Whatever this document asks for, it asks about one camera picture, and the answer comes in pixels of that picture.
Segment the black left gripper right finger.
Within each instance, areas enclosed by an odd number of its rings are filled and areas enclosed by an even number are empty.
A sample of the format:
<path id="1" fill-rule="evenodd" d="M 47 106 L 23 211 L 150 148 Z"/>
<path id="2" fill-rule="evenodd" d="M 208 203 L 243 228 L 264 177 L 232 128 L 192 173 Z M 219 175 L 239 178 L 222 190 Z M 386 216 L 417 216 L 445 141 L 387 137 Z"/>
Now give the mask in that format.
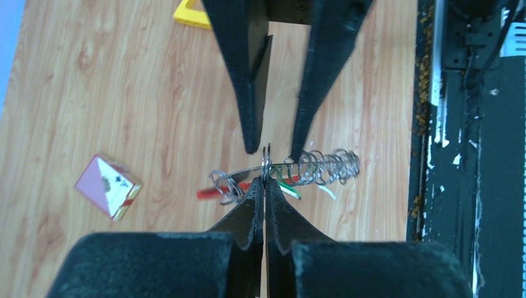
<path id="1" fill-rule="evenodd" d="M 265 183 L 270 297 L 471 297 L 451 251 L 430 242 L 338 242 Z"/>

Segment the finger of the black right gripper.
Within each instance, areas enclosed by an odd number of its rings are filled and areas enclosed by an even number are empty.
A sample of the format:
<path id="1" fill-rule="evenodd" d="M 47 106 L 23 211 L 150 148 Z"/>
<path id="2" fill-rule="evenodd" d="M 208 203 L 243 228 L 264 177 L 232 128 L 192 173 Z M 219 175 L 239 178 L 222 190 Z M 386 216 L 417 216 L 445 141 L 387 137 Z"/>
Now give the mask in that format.
<path id="1" fill-rule="evenodd" d="M 298 161 L 314 117 L 355 48 L 373 1 L 313 1 L 290 157 Z"/>
<path id="2" fill-rule="evenodd" d="M 246 153 L 258 151 L 272 36 L 265 1 L 209 0 L 210 20 L 237 100 Z"/>

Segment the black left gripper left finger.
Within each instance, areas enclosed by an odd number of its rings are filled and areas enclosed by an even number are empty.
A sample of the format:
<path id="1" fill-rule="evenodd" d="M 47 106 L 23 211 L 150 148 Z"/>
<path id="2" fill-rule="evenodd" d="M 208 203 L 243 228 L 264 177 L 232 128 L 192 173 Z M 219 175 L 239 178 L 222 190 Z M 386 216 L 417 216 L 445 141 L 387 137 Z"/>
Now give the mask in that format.
<path id="1" fill-rule="evenodd" d="M 264 184 L 204 232 L 99 232 L 70 250 L 49 297 L 259 297 Z"/>

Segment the green tag key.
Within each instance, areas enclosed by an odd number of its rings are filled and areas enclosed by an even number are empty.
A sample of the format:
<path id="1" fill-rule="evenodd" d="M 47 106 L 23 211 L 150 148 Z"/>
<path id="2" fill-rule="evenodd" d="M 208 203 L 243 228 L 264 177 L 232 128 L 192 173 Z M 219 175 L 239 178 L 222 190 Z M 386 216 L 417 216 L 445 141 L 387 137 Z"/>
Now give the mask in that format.
<path id="1" fill-rule="evenodd" d="M 316 183 L 320 177 L 317 171 L 308 169 L 307 166 L 295 166 L 293 164 L 275 165 L 272 175 L 283 193 L 298 200 L 302 199 L 302 195 L 296 188 Z"/>

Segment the metal key organizer red handle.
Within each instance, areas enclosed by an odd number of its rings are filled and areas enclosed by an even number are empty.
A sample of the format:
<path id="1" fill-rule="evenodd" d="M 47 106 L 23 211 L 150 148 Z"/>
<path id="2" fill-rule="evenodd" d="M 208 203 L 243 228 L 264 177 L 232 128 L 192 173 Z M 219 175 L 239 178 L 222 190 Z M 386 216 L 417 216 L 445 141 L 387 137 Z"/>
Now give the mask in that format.
<path id="1" fill-rule="evenodd" d="M 332 183 L 345 185 L 360 173 L 360 159 L 351 150 L 335 149 L 331 153 L 319 150 L 303 151 L 299 162 L 287 157 L 281 163 L 274 163 L 265 151 L 262 164 L 241 171 L 227 173 L 213 170 L 209 174 L 213 186 L 198 190 L 197 199 L 221 198 L 221 205 L 237 204 L 246 195 L 253 178 L 274 179 L 281 191 L 300 200 L 302 195 L 297 188 L 315 184 L 327 188 Z"/>

